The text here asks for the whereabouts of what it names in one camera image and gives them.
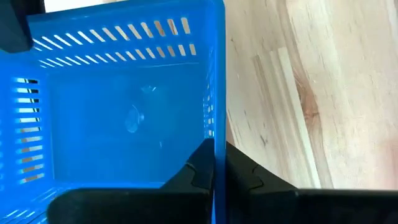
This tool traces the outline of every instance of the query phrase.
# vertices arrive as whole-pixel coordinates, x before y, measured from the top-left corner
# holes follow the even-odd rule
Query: basket bottom
[[[204,138],[203,65],[52,75],[54,176],[165,182]]]

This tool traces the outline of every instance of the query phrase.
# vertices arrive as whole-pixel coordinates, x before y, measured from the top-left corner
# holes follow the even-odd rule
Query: black object
[[[49,223],[210,223],[214,139],[206,139],[160,189],[78,189],[57,197]]]
[[[229,224],[396,224],[398,193],[303,190],[227,144]]]
[[[30,50],[33,40],[26,16],[44,12],[44,0],[0,0],[0,49]]]

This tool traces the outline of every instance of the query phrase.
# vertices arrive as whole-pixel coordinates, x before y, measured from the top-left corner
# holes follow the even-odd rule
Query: black plastic bracket
[[[77,189],[47,209],[49,223],[210,223],[214,140],[206,139],[160,189]]]
[[[0,49],[9,53],[30,50],[33,40],[26,16],[44,12],[44,0],[0,0]]]
[[[227,144],[229,224],[393,224],[398,192],[297,189]]]

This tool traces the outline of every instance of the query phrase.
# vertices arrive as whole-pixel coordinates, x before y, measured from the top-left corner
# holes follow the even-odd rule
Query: wooden table
[[[396,189],[398,1],[225,3],[229,139],[297,187]]]

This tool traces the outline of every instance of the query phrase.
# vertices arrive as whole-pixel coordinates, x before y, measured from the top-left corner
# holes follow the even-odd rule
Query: blue plastic basket
[[[45,223],[68,189],[160,187],[205,138],[215,138],[222,206],[222,1],[126,1],[28,20],[34,48],[0,54],[0,223]]]

